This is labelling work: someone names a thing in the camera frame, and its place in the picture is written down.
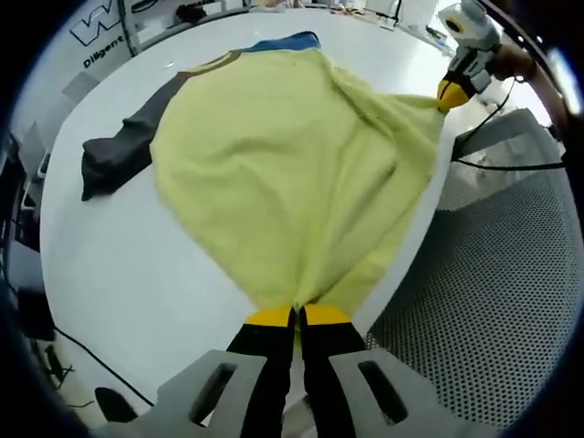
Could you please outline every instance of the dark gray cloth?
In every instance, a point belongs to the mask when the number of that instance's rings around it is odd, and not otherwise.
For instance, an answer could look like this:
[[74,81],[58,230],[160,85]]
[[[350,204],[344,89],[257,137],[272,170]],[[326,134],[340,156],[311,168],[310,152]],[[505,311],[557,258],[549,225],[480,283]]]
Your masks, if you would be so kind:
[[83,201],[114,193],[152,163],[150,143],[162,114],[189,77],[178,74],[164,84],[138,112],[123,121],[114,137],[83,144]]

